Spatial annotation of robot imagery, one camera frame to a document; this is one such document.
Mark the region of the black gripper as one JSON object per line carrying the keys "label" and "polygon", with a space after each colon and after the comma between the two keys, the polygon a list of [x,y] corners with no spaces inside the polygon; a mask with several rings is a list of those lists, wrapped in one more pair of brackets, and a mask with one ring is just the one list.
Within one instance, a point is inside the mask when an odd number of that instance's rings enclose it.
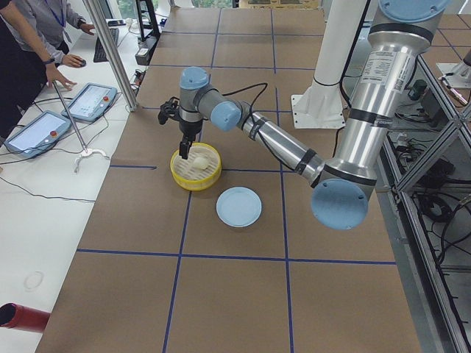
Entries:
{"label": "black gripper", "polygon": [[184,160],[188,159],[192,143],[196,140],[196,136],[201,132],[203,120],[189,122],[181,120],[179,122],[180,131],[183,134],[183,139],[179,145],[179,155]]}

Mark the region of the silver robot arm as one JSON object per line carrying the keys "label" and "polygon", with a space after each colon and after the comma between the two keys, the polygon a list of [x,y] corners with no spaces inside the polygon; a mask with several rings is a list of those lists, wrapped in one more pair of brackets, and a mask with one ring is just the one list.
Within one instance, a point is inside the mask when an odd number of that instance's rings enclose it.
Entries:
{"label": "silver robot arm", "polygon": [[343,134],[335,154],[323,160],[243,101],[223,96],[199,67],[180,77],[178,118],[187,158],[204,121],[222,131],[238,127],[265,146],[280,162],[306,178],[313,188],[314,216],[332,229],[352,229],[368,212],[377,176],[374,165],[400,97],[412,78],[418,56],[433,42],[446,1],[379,1],[368,41],[371,52],[351,97],[347,118],[339,91],[369,9],[368,1],[334,1],[327,16],[311,86],[293,96],[299,128],[335,129]]}

